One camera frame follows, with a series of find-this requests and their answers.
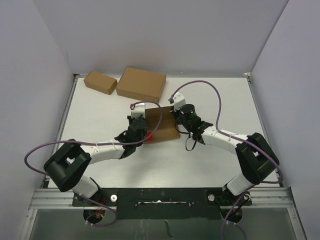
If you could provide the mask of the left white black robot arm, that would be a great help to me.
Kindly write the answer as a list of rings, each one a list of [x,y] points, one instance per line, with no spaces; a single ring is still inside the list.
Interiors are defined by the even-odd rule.
[[[127,130],[112,139],[110,145],[64,143],[44,164],[45,173],[61,192],[73,190],[83,195],[89,205],[97,205],[102,199],[102,190],[91,177],[84,176],[85,170],[101,161],[127,158],[142,145],[140,141],[148,130],[145,115],[129,116],[128,120]]]

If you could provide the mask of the small red plastic block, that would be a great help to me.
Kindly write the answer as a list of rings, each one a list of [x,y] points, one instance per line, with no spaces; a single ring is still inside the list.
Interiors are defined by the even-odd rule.
[[[153,140],[154,140],[153,133],[151,131],[147,131],[147,133],[146,133],[146,141],[147,142],[152,142]]]

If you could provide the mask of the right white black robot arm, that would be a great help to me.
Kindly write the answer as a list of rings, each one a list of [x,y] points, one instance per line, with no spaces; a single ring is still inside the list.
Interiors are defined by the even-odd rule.
[[[225,185],[223,200],[232,205],[241,194],[261,184],[280,165],[266,139],[255,132],[252,135],[220,131],[210,122],[202,120],[193,104],[173,106],[171,110],[177,125],[183,126],[189,136],[203,145],[211,145],[237,156],[240,172]]]

